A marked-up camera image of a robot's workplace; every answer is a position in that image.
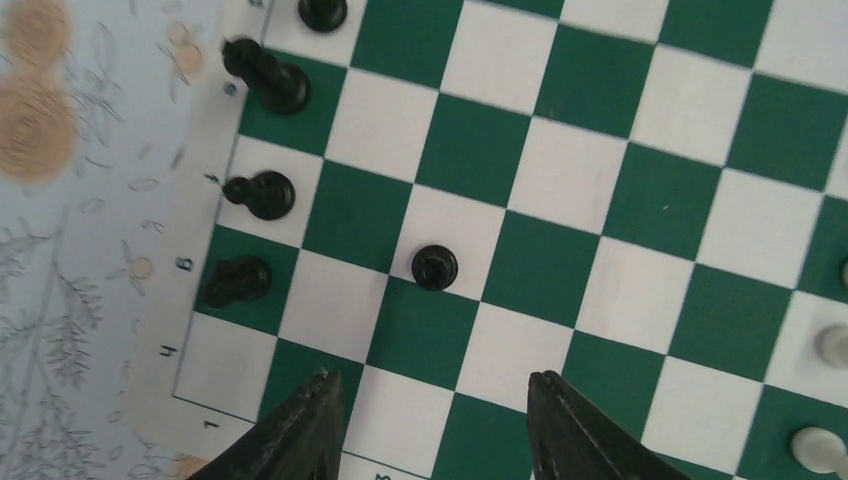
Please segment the black pawn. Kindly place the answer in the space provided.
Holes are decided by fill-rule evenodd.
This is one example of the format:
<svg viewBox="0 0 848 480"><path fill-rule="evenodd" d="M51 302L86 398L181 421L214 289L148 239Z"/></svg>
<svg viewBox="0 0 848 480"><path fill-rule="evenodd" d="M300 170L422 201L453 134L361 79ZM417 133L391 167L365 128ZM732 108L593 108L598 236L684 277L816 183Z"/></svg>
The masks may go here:
<svg viewBox="0 0 848 480"><path fill-rule="evenodd" d="M246 206L254 217L264 221L285 217L296 202L291 180L272 170L261 171L251 178L232 177L223 184L222 193L229 203Z"/></svg>
<svg viewBox="0 0 848 480"><path fill-rule="evenodd" d="M428 291L443 291L457 278L459 263L442 245L428 245L416 252L411 262L414 281Z"/></svg>

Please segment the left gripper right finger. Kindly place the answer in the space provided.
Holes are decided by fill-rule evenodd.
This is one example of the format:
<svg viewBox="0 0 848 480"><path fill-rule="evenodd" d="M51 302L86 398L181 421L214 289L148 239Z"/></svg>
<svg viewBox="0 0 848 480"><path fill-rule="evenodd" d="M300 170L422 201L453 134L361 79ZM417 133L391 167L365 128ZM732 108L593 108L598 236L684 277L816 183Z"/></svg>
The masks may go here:
<svg viewBox="0 0 848 480"><path fill-rule="evenodd" d="M527 432L537 479L688 479L553 370L529 376Z"/></svg>

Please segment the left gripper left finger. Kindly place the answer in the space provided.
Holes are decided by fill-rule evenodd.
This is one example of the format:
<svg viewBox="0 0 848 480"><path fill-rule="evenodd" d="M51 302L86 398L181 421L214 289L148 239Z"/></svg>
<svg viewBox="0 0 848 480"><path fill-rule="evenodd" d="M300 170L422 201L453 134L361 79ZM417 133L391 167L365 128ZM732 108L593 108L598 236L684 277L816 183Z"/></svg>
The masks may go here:
<svg viewBox="0 0 848 480"><path fill-rule="evenodd" d="M318 372L191 477L336 480L344 413L340 373Z"/></svg>

